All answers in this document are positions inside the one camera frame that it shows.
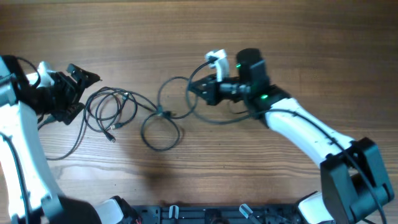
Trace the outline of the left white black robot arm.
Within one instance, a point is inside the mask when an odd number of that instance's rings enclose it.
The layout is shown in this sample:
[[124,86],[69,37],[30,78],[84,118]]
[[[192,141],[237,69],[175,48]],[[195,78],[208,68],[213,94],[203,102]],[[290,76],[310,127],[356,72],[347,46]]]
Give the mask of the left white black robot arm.
[[20,57],[1,56],[1,167],[12,223],[120,223],[115,199],[93,206],[67,197],[50,170],[38,124],[46,114],[70,124],[84,108],[83,92],[100,77],[70,64],[66,73],[41,62],[25,74]]

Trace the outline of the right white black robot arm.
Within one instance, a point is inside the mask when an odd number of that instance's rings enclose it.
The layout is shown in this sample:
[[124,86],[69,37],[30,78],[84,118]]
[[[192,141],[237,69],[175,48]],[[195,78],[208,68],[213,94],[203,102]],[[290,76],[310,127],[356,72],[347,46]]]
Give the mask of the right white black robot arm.
[[297,205],[305,223],[357,223],[366,221],[373,212],[385,217],[383,207],[394,199],[394,190],[374,141],[355,140],[335,131],[273,85],[258,49],[237,53],[235,77],[229,74],[224,50],[208,52],[205,60],[215,73],[199,80],[190,77],[187,94],[194,94],[211,106],[223,100],[242,101],[245,118],[262,121],[296,145],[319,168],[321,191]]

